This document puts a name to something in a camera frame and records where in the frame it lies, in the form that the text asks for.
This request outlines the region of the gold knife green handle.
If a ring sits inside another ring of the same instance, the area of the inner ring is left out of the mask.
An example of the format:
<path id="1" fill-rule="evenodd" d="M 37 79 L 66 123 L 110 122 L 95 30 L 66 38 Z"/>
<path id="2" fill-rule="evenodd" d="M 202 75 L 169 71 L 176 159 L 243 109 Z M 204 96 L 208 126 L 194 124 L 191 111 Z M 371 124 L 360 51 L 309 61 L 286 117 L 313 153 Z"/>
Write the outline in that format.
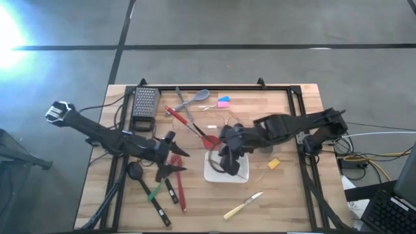
<path id="1" fill-rule="evenodd" d="M 157 193 L 160 191 L 162 185 L 163 185 L 164 181 L 161 181 L 155 188 L 153 191 L 150 192 L 150 194 L 148 195 L 148 201 L 150 202 L 152 199 L 154 199 L 154 197 L 156 197 Z"/>

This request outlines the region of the black chair base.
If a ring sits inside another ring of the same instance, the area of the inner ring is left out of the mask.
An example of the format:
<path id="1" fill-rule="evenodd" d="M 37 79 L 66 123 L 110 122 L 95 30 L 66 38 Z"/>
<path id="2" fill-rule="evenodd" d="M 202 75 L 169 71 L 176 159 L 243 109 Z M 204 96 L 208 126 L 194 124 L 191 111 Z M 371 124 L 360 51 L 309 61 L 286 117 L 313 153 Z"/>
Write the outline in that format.
<path id="1" fill-rule="evenodd" d="M 45 161 L 28 152 L 4 129 L 0 129 L 0 157 L 37 165 L 44 170 L 48 170 L 52 166 L 51 161 Z"/>

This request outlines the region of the black laptop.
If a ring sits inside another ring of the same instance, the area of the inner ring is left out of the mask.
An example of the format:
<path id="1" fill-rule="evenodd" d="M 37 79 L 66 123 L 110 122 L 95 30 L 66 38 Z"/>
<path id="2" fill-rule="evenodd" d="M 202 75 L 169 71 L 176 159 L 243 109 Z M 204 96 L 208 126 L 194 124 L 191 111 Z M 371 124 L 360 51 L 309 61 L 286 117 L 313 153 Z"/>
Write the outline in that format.
<path id="1" fill-rule="evenodd" d="M 376 186 L 361 221 L 384 234 L 416 234 L 416 143 L 398 179 Z"/>

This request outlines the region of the black aluminium table frame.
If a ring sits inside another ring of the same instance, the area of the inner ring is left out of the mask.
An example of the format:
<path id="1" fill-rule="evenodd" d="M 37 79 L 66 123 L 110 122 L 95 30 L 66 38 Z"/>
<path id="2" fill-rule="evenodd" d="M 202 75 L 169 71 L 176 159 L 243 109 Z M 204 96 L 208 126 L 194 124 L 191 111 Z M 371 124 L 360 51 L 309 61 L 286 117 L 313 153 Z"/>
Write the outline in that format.
<path id="1" fill-rule="evenodd" d="M 210 86 L 212 104 L 216 98 L 229 96 L 229 111 L 245 112 L 251 119 L 267 114 L 311 114 L 323 110 L 318 86 L 315 84 L 277 85 L 266 90 L 256 85 Z M 157 115 L 157 132 L 171 129 L 163 115 Z M 186 170 L 181 174 L 187 211 L 172 203 L 164 188 L 157 196 L 171 221 L 166 227 L 158 212 L 146 199 L 138 181 L 127 179 L 120 209 L 111 211 L 118 217 L 120 233 L 273 233 L 311 231 L 311 222 L 323 230 L 318 201 L 304 190 L 302 165 L 296 152 L 295 140 L 274 147 L 273 154 L 280 165 L 268 172 L 259 182 L 255 180 L 266 170 L 272 157 L 254 152 L 248 156 L 249 180 L 245 183 L 212 183 L 204 179 L 204 149 L 185 149 L 190 155 L 184 159 Z M 256 192 L 263 194 L 250 202 L 228 220 L 223 216 Z"/>

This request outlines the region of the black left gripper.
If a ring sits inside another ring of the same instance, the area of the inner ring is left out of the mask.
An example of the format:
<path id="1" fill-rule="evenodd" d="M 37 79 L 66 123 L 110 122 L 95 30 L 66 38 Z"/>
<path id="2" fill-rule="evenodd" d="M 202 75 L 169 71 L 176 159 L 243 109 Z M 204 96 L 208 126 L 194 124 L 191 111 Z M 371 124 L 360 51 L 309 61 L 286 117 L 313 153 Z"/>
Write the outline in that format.
<path id="1" fill-rule="evenodd" d="M 173 131 L 169 131 L 164 138 L 157 138 L 156 136 L 152 136 L 151 138 L 157 143 L 155 146 L 155 162 L 158 166 L 158 170 L 155 176 L 155 181 L 158 183 L 160 183 L 163 179 L 166 179 L 173 172 L 186 170 L 185 167 L 173 166 L 166 163 L 170 151 L 183 157 L 190 157 L 187 152 L 182 150 L 175 142 L 173 142 L 175 135 L 176 134 Z"/>

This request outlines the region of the black nylon serving spoon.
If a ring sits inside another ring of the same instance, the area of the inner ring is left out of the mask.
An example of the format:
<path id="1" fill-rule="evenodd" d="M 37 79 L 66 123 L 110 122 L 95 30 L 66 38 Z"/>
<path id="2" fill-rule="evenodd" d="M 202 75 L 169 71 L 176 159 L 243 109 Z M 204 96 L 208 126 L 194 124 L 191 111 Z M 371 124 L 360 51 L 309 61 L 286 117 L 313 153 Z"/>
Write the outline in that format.
<path id="1" fill-rule="evenodd" d="M 173 201 L 174 204 L 178 204 L 179 203 L 179 198 L 170 182 L 170 180 L 168 178 L 166 178 L 164 180 L 164 184 L 166 185 L 166 188 L 168 189 L 169 195 Z"/>
<path id="2" fill-rule="evenodd" d="M 166 213 L 163 211 L 162 207 L 159 205 L 159 202 L 156 200 L 155 196 L 151 196 L 151 190 L 147 186 L 147 184 L 143 180 L 143 169 L 139 162 L 130 162 L 127 165 L 127 174 L 128 176 L 135 181 L 138 181 L 140 185 L 142 186 L 144 192 L 148 195 L 148 198 L 150 199 L 150 202 L 152 203 L 155 210 L 158 212 L 158 215 L 160 216 L 161 220 L 163 221 L 164 225 L 166 227 L 171 226 L 171 221 L 166 215 Z"/>

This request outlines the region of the pink mini spatula clear handle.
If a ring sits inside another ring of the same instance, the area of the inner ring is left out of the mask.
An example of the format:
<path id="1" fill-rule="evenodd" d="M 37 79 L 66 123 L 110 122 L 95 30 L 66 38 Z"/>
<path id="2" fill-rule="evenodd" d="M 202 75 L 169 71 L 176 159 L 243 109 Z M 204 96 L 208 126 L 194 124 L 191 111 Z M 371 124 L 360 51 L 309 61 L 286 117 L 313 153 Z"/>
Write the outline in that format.
<path id="1" fill-rule="evenodd" d="M 214 105 L 199 106 L 202 111 L 207 111 L 209 109 L 226 109 L 229 107 L 228 101 L 218 101 Z"/>

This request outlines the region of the grey silicone spoon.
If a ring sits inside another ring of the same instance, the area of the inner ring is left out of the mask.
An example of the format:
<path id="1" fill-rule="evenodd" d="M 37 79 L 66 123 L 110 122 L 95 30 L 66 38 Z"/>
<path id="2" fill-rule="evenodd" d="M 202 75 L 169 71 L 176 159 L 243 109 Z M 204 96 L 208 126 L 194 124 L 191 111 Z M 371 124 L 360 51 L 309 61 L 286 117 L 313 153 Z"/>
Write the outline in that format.
<path id="1" fill-rule="evenodd" d="M 210 94 L 211 93 L 208 89 L 199 90 L 197 91 L 197 93 L 192 99 L 185 101 L 185 103 L 187 104 L 187 107 L 188 107 L 188 105 L 191 104 L 192 102 L 203 101 L 207 99 L 210 96 Z M 180 111 L 181 109 L 184 109 L 182 106 L 182 103 L 178 105 L 177 107 L 173 108 L 173 110 L 175 110 L 176 112 Z"/>

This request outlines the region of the red slotted silicone spoon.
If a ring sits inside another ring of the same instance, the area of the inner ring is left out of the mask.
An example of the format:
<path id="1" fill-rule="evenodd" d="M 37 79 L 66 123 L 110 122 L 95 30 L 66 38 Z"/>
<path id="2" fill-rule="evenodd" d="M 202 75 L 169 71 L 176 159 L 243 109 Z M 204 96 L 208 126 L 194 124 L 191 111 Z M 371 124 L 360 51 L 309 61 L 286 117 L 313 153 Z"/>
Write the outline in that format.
<path id="1" fill-rule="evenodd" d="M 182 167 L 183 163 L 181 157 L 179 155 L 173 154 L 170 158 L 170 164 L 173 166 Z M 175 172 L 175 176 L 177 179 L 177 189 L 179 193 L 179 204 L 181 210 L 185 213 L 187 211 L 186 201 L 185 201 L 185 194 L 183 191 L 182 181 L 181 181 L 181 173 Z"/>

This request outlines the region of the white plastic bin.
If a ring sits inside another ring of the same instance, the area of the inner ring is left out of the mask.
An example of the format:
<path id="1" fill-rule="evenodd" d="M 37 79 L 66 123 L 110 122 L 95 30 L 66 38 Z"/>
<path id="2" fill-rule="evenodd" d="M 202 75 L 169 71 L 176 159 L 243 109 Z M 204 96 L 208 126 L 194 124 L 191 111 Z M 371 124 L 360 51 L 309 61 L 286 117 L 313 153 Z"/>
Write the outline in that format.
<path id="1" fill-rule="evenodd" d="M 205 153 L 205 161 L 204 161 L 204 170 L 203 176 L 206 181 L 212 183 L 245 183 L 248 180 L 239 178 L 235 175 L 229 175 L 227 173 L 219 173 L 213 169 L 211 166 L 209 159 L 213 160 L 213 166 L 215 166 L 218 170 L 220 170 L 220 157 L 218 156 L 218 151 L 207 151 Z M 240 157 L 240 169 L 238 174 L 244 175 L 249 179 L 249 160 L 248 157 L 245 155 L 244 157 Z"/>

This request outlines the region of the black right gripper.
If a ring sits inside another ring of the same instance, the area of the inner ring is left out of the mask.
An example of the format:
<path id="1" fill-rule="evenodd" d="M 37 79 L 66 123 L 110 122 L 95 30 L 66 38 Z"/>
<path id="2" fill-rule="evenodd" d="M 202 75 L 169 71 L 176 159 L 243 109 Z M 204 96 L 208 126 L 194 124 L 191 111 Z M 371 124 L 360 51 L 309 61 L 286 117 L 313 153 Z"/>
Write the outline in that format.
<path id="1" fill-rule="evenodd" d="M 235 176 L 240 169 L 240 156 L 253 153 L 259 147 L 259 126 L 245 127 L 241 123 L 225 125 L 218 136 L 223 146 L 219 150 L 220 167 L 225 173 Z"/>

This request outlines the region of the black power adapter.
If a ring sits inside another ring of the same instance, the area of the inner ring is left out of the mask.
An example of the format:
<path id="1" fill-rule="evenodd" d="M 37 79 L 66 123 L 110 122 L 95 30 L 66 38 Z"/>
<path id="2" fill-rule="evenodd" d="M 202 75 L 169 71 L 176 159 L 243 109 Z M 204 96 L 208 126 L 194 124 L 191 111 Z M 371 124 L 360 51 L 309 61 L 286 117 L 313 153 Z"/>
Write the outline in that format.
<path id="1" fill-rule="evenodd" d="M 341 169 L 363 169 L 368 166 L 366 161 L 345 161 L 342 159 L 338 160 L 339 166 Z"/>

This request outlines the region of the red spatula steel shaft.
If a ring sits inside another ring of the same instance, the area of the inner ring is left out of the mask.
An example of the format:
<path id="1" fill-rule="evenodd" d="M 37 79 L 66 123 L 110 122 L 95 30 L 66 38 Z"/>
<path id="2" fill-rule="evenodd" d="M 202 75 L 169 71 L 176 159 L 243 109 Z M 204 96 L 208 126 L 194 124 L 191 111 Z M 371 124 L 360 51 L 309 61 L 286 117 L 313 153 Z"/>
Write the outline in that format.
<path id="1" fill-rule="evenodd" d="M 196 123 L 191 123 L 173 108 L 165 106 L 166 111 L 173 117 L 173 129 L 177 134 L 177 143 L 186 149 L 218 151 L 222 146 L 217 136 Z"/>

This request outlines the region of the knife cream handle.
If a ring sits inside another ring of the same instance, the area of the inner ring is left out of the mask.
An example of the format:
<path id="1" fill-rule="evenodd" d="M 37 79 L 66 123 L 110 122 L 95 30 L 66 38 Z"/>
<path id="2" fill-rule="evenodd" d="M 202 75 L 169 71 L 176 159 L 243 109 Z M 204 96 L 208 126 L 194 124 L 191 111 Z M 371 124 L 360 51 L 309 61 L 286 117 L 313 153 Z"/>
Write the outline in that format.
<path id="1" fill-rule="evenodd" d="M 243 201 L 242 204 L 240 204 L 239 206 L 235 207 L 234 209 L 230 210 L 228 213 L 226 213 L 223 216 L 224 220 L 228 220 L 229 218 L 231 218 L 233 215 L 237 214 L 241 209 L 243 209 L 245 206 L 247 206 L 250 202 L 254 201 L 255 199 L 257 199 L 258 197 L 260 197 L 263 194 L 263 191 L 259 191 L 256 192 L 255 194 L 253 194 L 252 196 L 250 196 L 249 198 L 245 199 Z"/>

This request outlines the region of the white paper sheet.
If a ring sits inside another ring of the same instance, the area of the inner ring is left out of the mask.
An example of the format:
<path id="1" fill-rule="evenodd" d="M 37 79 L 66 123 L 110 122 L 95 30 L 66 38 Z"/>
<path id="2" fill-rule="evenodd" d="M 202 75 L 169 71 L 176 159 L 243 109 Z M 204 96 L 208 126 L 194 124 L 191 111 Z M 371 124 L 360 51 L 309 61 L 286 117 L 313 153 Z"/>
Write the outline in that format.
<path id="1" fill-rule="evenodd" d="M 348 189 L 355 189 L 356 186 L 351 182 L 346 176 L 341 176 L 341 181 L 343 184 L 343 188 L 345 191 Z M 354 228 L 357 230 L 361 230 L 364 222 L 360 220 L 362 217 L 365 209 L 367 208 L 370 200 L 358 200 L 358 201 L 348 201 L 348 209 L 350 210 L 350 214 L 352 215 L 352 220 L 354 221 Z"/>

